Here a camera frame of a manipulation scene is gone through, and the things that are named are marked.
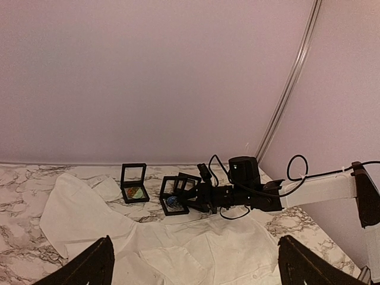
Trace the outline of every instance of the marble table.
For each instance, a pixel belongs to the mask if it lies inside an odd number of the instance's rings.
[[[220,183],[227,183],[217,166]],[[41,166],[0,164],[0,285],[32,284],[67,263],[46,240],[39,220],[56,178],[69,173],[91,187],[108,177],[119,182],[120,166]],[[203,219],[208,214],[191,211],[187,216],[165,217],[159,203],[163,176],[178,172],[198,176],[195,166],[149,166],[145,187],[150,202],[126,205],[123,199],[108,202],[110,208],[129,218],[146,223],[176,222],[178,219]],[[261,172],[262,182],[270,178]],[[277,213],[251,211],[252,215],[276,239],[292,235],[333,266],[357,277],[360,270],[327,234],[299,207]]]

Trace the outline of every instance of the wrinkled cloth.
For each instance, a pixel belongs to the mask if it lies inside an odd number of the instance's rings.
[[[249,215],[233,221],[214,215],[180,224],[137,223],[111,210],[98,192],[60,175],[40,227],[69,260],[109,235],[115,250],[112,284],[281,284],[278,247]],[[243,213],[234,208],[225,215]]]

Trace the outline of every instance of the metal pole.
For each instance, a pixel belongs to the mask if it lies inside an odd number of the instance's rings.
[[[289,101],[290,96],[292,95],[292,91],[299,78],[300,72],[303,67],[303,63],[305,61],[306,55],[310,47],[311,37],[314,31],[316,19],[318,17],[321,4],[322,4],[322,0],[314,0],[313,6],[310,12],[309,20],[306,25],[306,29],[303,34],[302,41],[298,50],[296,60],[293,63],[292,69],[290,70],[290,74],[287,78],[280,100],[277,103],[277,106],[271,117],[270,123],[268,124],[268,127],[265,131],[265,134],[256,152],[256,158],[257,158],[258,163],[262,161],[265,153],[268,150],[269,145],[271,144],[273,140],[273,136],[276,133],[276,130],[280,124],[281,118],[284,115],[285,107]]]

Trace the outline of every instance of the gray wall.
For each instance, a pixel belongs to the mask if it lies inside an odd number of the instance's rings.
[[[311,5],[0,1],[0,161],[253,153]]]
[[[262,168],[285,177],[297,153],[310,173],[380,159],[380,2],[324,1],[303,73]],[[293,176],[304,173],[300,163]],[[380,165],[368,166],[380,186]],[[367,260],[355,201],[304,209],[359,265]]]

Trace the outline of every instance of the marble pattern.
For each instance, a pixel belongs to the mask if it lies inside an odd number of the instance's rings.
[[[46,240],[39,227],[44,206],[56,178],[69,173],[96,186],[108,177],[119,183],[120,166],[38,166],[0,165],[0,285],[32,284],[56,271],[67,261],[60,257]],[[151,166],[147,168],[144,185],[150,202],[126,205],[122,199],[107,202],[108,206],[142,223],[166,222],[159,203],[163,176],[185,172],[198,175],[195,166]],[[215,173],[221,185],[228,183],[220,168]],[[262,182],[270,178],[261,172]],[[360,270],[326,233],[299,207],[277,213],[254,210],[250,215],[261,223],[276,239],[293,235],[333,266],[357,277]],[[209,214],[191,211],[192,219],[203,219]],[[169,217],[186,220],[187,216]]]

